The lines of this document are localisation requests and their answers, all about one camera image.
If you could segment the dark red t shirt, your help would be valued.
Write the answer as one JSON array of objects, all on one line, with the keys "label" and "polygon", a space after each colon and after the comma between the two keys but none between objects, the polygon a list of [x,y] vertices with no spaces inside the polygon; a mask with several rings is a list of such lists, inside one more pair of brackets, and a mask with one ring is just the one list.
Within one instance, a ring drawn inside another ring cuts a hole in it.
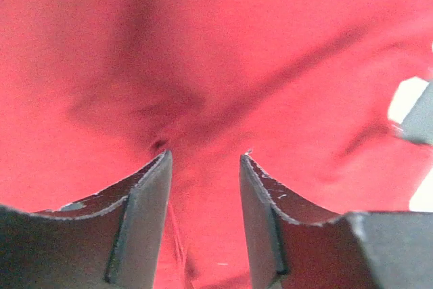
[{"label": "dark red t shirt", "polygon": [[432,0],[1,0],[1,202],[56,209],[174,158],[157,288],[248,288],[239,158],[326,209],[407,210],[396,137]]}]

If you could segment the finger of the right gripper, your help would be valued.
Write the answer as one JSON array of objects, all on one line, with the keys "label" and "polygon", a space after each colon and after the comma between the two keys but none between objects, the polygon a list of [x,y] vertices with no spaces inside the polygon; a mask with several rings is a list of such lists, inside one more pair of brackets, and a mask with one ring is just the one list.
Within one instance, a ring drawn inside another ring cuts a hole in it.
[{"label": "finger of the right gripper", "polygon": [[403,81],[396,92],[398,136],[412,143],[432,145],[432,81]]}]

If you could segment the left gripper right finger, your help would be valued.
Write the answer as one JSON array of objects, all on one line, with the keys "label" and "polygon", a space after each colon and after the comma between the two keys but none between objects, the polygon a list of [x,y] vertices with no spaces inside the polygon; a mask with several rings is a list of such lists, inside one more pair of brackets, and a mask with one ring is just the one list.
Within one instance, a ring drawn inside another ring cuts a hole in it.
[{"label": "left gripper right finger", "polygon": [[333,213],[240,158],[253,288],[431,288],[432,214]]}]

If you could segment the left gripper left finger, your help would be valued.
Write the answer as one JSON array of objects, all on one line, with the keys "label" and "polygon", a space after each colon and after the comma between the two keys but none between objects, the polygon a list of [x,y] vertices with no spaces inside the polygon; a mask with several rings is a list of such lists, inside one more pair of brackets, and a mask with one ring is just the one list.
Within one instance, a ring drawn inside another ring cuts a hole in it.
[{"label": "left gripper left finger", "polygon": [[151,288],[173,157],[59,210],[1,207],[2,288]]}]

